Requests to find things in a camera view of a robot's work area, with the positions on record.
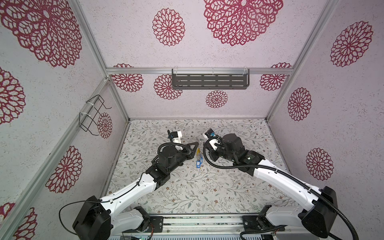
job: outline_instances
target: leaf pattern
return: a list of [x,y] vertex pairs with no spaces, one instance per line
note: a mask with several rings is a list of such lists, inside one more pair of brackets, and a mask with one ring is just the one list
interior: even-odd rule
[[[204,142],[203,133],[212,128],[220,136],[235,133],[246,149],[256,151],[286,171],[269,129],[262,119],[221,120],[133,120],[109,185],[115,192],[140,177],[151,166],[157,148],[167,139],[167,130],[182,131],[182,143]],[[221,165],[231,165],[224,159]],[[171,173],[161,188],[134,202],[129,211],[142,206],[150,214],[159,213],[250,213],[266,204],[296,206],[282,191],[237,169],[216,169],[196,158],[186,161]]]

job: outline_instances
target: robotic arm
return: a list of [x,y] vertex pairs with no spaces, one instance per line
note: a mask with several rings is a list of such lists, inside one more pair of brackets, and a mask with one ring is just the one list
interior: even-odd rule
[[[203,154],[210,165],[220,169],[238,168],[251,176],[263,179],[291,196],[300,205],[299,207],[265,206],[256,218],[259,230],[265,232],[265,228],[278,229],[284,225],[291,225],[305,227],[309,232],[321,238],[331,236],[339,239],[330,233],[333,222],[339,215],[349,227],[353,239],[358,239],[352,224],[337,209],[336,193],[333,189],[327,186],[321,189],[282,171],[261,154],[246,150],[241,139],[233,133],[220,137],[209,129],[204,134],[204,138],[207,141],[204,144]],[[214,162],[221,157],[232,161],[233,166],[219,166],[212,163],[206,155],[206,149]]]
[[168,131],[168,137],[170,142],[159,146],[151,167],[139,179],[111,195],[100,199],[92,196],[85,201],[72,225],[81,240],[106,240],[125,230],[142,232],[147,229],[149,214],[142,207],[121,212],[138,198],[163,186],[173,170],[193,159],[199,145],[198,142],[181,144],[180,131]]

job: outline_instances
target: floral table surface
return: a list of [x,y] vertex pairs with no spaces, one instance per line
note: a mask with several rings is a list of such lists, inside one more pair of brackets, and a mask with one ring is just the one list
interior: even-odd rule
[[[113,193],[138,179],[151,166],[157,148],[167,139],[167,130],[182,131],[182,143],[201,141],[212,128],[220,136],[235,133],[246,149],[256,151],[282,170],[286,167],[268,126],[262,119],[221,120],[133,120],[109,185]],[[227,160],[217,164],[231,165]],[[237,169],[222,170],[203,160],[188,160],[171,173],[162,187],[134,202],[126,210],[142,206],[150,214],[159,213],[250,213],[264,205],[294,206],[294,200],[271,184]]]

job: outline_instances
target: large red flower pattern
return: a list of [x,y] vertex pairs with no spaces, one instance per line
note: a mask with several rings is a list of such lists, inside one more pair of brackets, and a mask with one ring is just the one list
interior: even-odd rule
[[295,121],[303,120],[310,112],[311,104],[310,92],[305,88],[296,89],[288,101],[289,116]]
[[331,61],[338,67],[348,66],[363,56],[372,41],[372,26],[360,21],[344,29],[331,49]]
[[0,224],[4,221],[10,210],[13,208],[15,203],[7,202],[0,207]]
[[152,21],[153,33],[165,46],[174,46],[184,37],[184,22],[173,9],[164,8],[157,12]]
[[37,59],[66,68],[80,58],[80,29],[66,0],[0,0],[0,15]]
[[307,168],[311,175],[319,180],[327,180],[333,173],[331,156],[321,148],[312,149],[307,155]]
[[[273,68],[290,68],[289,63],[278,63],[272,66]],[[268,91],[279,89],[283,84],[287,75],[285,74],[263,74],[260,78],[260,86]]]
[[102,113],[97,121],[100,136],[108,138],[112,133],[112,120],[108,113]]
[[70,146],[45,186],[50,192],[64,193],[68,191],[79,179],[83,167],[82,162],[79,150]]
[[[129,64],[117,64],[115,68],[133,68]],[[141,74],[114,74],[111,75],[113,82],[127,92],[139,91],[143,86],[143,78]]]
[[228,95],[224,91],[214,90],[205,98],[205,102],[211,108],[220,108],[227,103]]
[[244,45],[265,33],[283,0],[204,0],[208,29],[221,43]]
[[22,224],[13,235],[13,240],[31,240],[35,235],[35,229],[37,227],[36,218],[35,208],[31,207],[28,215],[24,217]]
[[158,76],[155,80],[154,86],[157,95],[164,99],[178,98],[183,90],[175,90],[172,87],[172,77],[169,74]]
[[23,87],[9,72],[0,68],[0,125],[18,118],[24,106]]

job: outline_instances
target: circular red decoration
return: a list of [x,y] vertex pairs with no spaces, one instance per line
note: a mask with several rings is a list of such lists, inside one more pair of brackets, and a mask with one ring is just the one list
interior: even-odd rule
[[244,45],[265,33],[283,0],[204,0],[208,29],[221,43]]
[[80,58],[80,29],[66,0],[0,0],[0,15],[37,59],[66,68]]
[[108,113],[102,113],[97,121],[100,136],[108,138],[112,133],[112,120]]
[[[272,66],[273,68],[290,68],[289,63],[278,63]],[[287,75],[285,74],[263,74],[260,79],[260,86],[268,91],[279,89],[283,84]]]
[[[117,64],[115,68],[133,68],[129,64]],[[141,74],[115,74],[111,75],[113,82],[127,92],[136,92],[143,87],[143,78]]]
[[205,98],[205,102],[211,108],[219,108],[224,106],[228,100],[228,95],[224,91],[214,90]]
[[160,97],[168,100],[178,98],[183,92],[183,90],[173,89],[172,78],[169,74],[158,76],[153,87]]
[[311,95],[307,89],[296,89],[288,101],[289,116],[295,121],[303,120],[310,112],[311,103]]
[[307,167],[311,175],[319,180],[327,180],[333,173],[333,161],[324,149],[314,148],[307,155]]
[[79,150],[70,146],[45,186],[50,192],[63,193],[68,191],[79,179],[83,167],[82,162]]
[[4,221],[5,217],[8,215],[9,211],[13,208],[14,205],[15,203],[7,202],[0,207],[0,224]]
[[36,218],[37,214],[35,213],[35,208],[31,207],[29,209],[28,215],[24,217],[22,224],[13,235],[13,240],[31,240],[35,235],[35,229],[37,227]]
[[372,26],[360,21],[344,29],[331,49],[331,61],[338,67],[348,66],[357,61],[372,41]]
[[174,46],[184,37],[184,22],[175,10],[163,8],[158,11],[152,24],[156,38],[166,46]]
[[0,68],[0,124],[18,118],[25,106],[25,95],[19,81]]

